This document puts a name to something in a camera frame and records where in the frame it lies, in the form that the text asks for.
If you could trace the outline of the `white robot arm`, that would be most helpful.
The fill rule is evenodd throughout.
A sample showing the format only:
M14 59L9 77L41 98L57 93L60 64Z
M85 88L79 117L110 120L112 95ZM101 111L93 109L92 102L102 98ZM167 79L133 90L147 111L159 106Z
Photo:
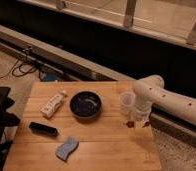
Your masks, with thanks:
M196 126L196 99L168 91L159 75L151 75L136 80L133 117L135 121L147 120L153 104L164 108L174 116Z

